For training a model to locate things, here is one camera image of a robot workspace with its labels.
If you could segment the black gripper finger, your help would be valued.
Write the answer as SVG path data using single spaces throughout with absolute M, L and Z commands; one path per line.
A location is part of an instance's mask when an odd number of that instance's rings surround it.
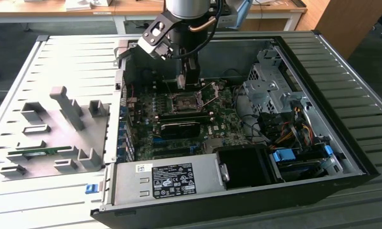
M 181 63 L 181 65 L 179 65 L 179 73 L 183 75 L 183 76 L 186 76 L 187 75 L 187 62 L 189 62 L 189 58 L 187 57 L 185 57 L 185 58 L 181 58 L 179 59 L 179 63 Z
M 185 77 L 186 88 L 194 87 L 199 83 L 201 65 L 198 61 L 198 55 L 193 55 L 185 62 Z

